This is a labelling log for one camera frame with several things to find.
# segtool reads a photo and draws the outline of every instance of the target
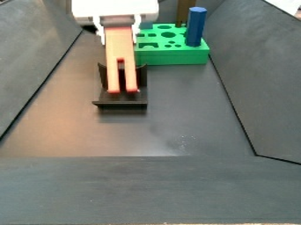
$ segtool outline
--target dark gray surface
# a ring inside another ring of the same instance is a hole
[[[82,33],[5,137],[0,224],[299,223],[301,167],[252,156],[211,63],[149,67],[147,114],[100,114],[98,47]]]
[[[0,136],[80,30],[52,0],[13,0],[1,4]]]
[[[84,33],[0,143],[0,156],[250,156],[211,63],[148,67],[145,113],[100,113],[100,40]]]
[[[205,17],[208,18],[223,2],[224,0],[196,0],[196,6],[203,7],[207,10]]]
[[[301,22],[260,0],[227,0],[207,22],[211,59],[260,156],[301,163]]]
[[[251,156],[2,158],[0,224],[299,223],[299,174]]]

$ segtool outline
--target green pegboard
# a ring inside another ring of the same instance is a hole
[[[152,29],[140,30],[136,37],[136,65],[204,64],[208,60],[208,46],[204,40],[199,47],[184,44],[185,27],[173,24],[155,24]]]

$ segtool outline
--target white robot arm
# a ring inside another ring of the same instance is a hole
[[[72,0],[72,14],[78,20],[92,18],[96,34],[104,45],[102,27],[129,23],[132,40],[139,32],[140,22],[152,22],[159,16],[157,0]]]

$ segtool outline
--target blue cylinder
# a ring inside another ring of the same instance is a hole
[[[204,27],[207,10],[200,7],[191,7],[185,31],[185,45],[196,47],[200,45],[201,32]]]

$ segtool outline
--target white wall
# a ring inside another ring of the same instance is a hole
[[[276,8],[292,16],[301,5],[301,0],[266,0],[266,2],[271,3]]]

